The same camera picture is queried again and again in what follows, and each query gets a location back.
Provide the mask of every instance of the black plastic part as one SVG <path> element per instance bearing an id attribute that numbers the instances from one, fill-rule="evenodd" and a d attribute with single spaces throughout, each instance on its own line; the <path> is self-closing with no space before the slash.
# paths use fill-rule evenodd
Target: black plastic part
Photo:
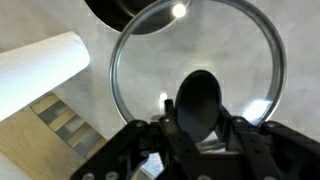
<path id="1" fill-rule="evenodd" d="M 220 86 L 210 72 L 198 70 L 183 81 L 175 103 L 176 118 L 194 142 L 201 142 L 212 133 L 220 108 Z"/>
<path id="2" fill-rule="evenodd" d="M 129 21 L 156 0 L 85 0 L 92 12 L 111 28 L 122 32 Z M 143 22 L 133 34 L 148 34 L 167 26 L 174 19 L 165 8 Z"/>

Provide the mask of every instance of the paper towel roll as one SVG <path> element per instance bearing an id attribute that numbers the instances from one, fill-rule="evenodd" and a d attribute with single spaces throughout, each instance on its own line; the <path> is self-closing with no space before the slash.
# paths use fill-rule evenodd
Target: paper towel roll
<path id="1" fill-rule="evenodd" d="M 88 66 L 81 38 L 68 32 L 0 54 L 0 121 Z"/>

